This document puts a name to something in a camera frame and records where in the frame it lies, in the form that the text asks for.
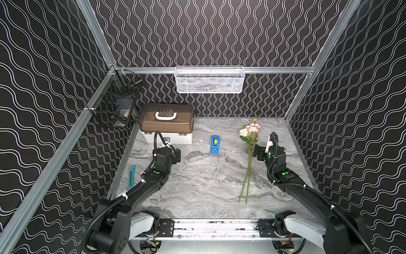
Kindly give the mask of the pink flower bouquet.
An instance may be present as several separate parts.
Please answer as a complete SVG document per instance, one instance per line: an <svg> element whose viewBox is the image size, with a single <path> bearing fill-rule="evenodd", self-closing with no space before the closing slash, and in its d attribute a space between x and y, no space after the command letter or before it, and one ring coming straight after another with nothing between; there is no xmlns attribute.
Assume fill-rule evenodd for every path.
<svg viewBox="0 0 406 254"><path fill-rule="evenodd" d="M243 199L245 200L245 204L248 203L251 172L252 172L252 158L254 147L258 142L260 129L261 126L258 124L258 120L253 119L252 123L245 126L239 132L239 137L247 144L247 152L248 152L247 170L245 173L242 190L239 196L239 203L241 203Z"/></svg>

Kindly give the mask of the blue tape dispenser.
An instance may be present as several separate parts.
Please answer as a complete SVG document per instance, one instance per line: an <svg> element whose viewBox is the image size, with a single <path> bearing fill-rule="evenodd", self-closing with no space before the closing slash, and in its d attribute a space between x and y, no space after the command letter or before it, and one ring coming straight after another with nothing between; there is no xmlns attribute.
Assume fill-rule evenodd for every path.
<svg viewBox="0 0 406 254"><path fill-rule="evenodd" d="M213 155L219 154L220 138L217 135L212 136L210 144L210 153Z"/></svg>

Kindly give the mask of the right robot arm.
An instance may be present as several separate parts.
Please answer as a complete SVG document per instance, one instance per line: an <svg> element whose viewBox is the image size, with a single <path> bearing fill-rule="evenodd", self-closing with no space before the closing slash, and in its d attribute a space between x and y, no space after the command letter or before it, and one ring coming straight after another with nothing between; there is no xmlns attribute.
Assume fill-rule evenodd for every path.
<svg viewBox="0 0 406 254"><path fill-rule="evenodd" d="M266 175L272 185L299 201L320 222L317 224L299 219L293 211L281 212L274 220L276 234L299 235L327 254L373 252L364 219L360 215L345 213L308 186L297 173L287 167L283 147L265 148L255 145L253 156L265 163Z"/></svg>

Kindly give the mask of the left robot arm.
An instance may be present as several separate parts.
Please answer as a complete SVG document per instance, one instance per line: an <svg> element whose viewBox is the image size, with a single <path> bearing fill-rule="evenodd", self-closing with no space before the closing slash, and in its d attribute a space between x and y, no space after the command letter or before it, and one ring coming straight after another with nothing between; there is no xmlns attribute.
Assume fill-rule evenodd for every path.
<svg viewBox="0 0 406 254"><path fill-rule="evenodd" d="M172 165L181 161L181 151L157 131L153 159L133 188L113 200L102 201L86 229L81 247L86 254L120 254L129 241L143 233L158 233L159 218L137 208L168 181Z"/></svg>

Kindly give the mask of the brown lid storage box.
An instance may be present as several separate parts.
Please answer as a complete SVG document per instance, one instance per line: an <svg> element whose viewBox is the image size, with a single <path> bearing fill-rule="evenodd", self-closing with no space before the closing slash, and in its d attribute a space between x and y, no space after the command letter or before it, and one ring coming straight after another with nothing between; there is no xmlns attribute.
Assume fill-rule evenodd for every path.
<svg viewBox="0 0 406 254"><path fill-rule="evenodd" d="M148 103L139 117L140 133L149 143L159 131L172 144L191 145L194 122L193 107L186 104Z"/></svg>

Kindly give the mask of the teal handled tool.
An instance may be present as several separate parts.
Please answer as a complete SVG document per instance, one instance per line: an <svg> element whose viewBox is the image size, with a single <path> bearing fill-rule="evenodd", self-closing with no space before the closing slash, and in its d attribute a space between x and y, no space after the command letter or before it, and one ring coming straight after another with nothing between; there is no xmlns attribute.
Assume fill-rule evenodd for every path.
<svg viewBox="0 0 406 254"><path fill-rule="evenodd" d="M135 165L129 167L129 189L134 187Z"/></svg>

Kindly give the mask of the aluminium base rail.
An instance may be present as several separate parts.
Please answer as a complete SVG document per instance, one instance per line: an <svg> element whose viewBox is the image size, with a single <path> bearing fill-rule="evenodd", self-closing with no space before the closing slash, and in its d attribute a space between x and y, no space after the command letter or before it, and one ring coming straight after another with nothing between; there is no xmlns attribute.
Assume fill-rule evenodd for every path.
<svg viewBox="0 0 406 254"><path fill-rule="evenodd" d="M273 219L160 219L155 237L141 234L136 239L152 240L288 240L304 235L277 235Z"/></svg>

